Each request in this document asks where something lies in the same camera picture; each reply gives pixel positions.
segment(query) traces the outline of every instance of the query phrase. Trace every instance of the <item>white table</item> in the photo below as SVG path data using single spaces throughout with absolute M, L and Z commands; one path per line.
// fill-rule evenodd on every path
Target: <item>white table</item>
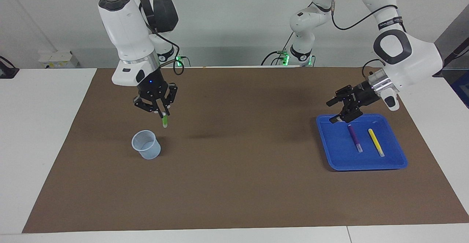
M 469 242 L 469 224 L 21 234 L 95 71 L 21 70 L 0 80 L 0 242 Z M 400 97 L 468 212 L 469 110 L 443 78 Z

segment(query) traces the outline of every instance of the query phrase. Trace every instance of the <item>plastic cup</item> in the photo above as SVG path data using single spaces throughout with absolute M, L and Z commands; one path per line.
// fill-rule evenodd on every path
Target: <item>plastic cup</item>
M 144 159 L 154 159 L 161 152 L 161 146 L 155 134 L 149 130 L 143 130 L 134 135 L 132 148 L 138 151 Z

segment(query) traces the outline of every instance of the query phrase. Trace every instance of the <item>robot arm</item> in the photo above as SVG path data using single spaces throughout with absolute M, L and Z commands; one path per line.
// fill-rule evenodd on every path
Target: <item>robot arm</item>
M 312 1 L 312 6 L 315 7 L 300 11 L 292 16 L 290 21 L 290 26 L 296 33 L 296 39 L 290 48 L 295 57 L 291 58 L 296 58 L 301 65 L 307 63 L 312 50 L 314 42 L 312 30 L 329 19 L 335 5 L 332 2 L 331 6 L 327 6 L 327 0 Z M 396 9 L 396 0 L 362 1 L 371 12 L 378 10 L 373 15 L 378 23 L 380 35 L 375 40 L 373 49 L 385 63 L 385 67 L 357 86 L 348 85 L 336 91 L 335 97 L 326 104 L 332 106 L 343 102 L 344 107 L 330 120 L 332 123 L 350 122 L 363 114 L 360 111 L 361 106 L 367 106 L 380 99 L 390 110 L 399 109 L 397 100 L 399 92 L 432 76 L 443 66 L 435 44 L 421 41 L 404 31 L 401 25 L 402 17 Z
M 166 32 L 176 26 L 178 19 L 172 1 L 100 0 L 99 14 L 120 59 L 112 82 L 121 86 L 137 86 L 139 95 L 134 99 L 135 106 L 158 113 L 162 119 L 170 115 L 169 108 L 176 97 L 177 86 L 164 80 L 148 28 L 156 33 L 157 29 Z
M 295 33 L 290 47 L 290 59 L 293 63 L 306 66 L 310 61 L 314 45 L 313 30 L 330 20 L 331 0 L 311 0 L 311 4 L 290 18 L 290 27 Z

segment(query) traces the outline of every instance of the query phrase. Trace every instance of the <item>brown paper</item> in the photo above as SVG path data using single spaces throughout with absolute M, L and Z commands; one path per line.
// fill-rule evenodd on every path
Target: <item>brown paper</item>
M 166 129 L 113 71 L 96 72 L 23 233 L 469 222 L 403 105 L 362 110 L 388 119 L 407 168 L 328 166 L 315 118 L 359 69 L 164 70 L 179 86 Z M 151 161 L 130 144 L 143 129 Z

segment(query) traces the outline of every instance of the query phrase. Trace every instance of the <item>plastic tray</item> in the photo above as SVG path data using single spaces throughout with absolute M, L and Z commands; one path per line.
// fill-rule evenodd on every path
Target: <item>plastic tray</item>
M 334 115 L 316 118 L 329 165 L 337 171 L 390 170 L 407 167 L 407 159 L 388 121 L 380 114 L 365 114 L 351 123 L 330 123 Z M 359 153 L 347 126 L 352 125 L 363 152 Z M 373 129 L 385 156 L 380 157 L 368 129 Z

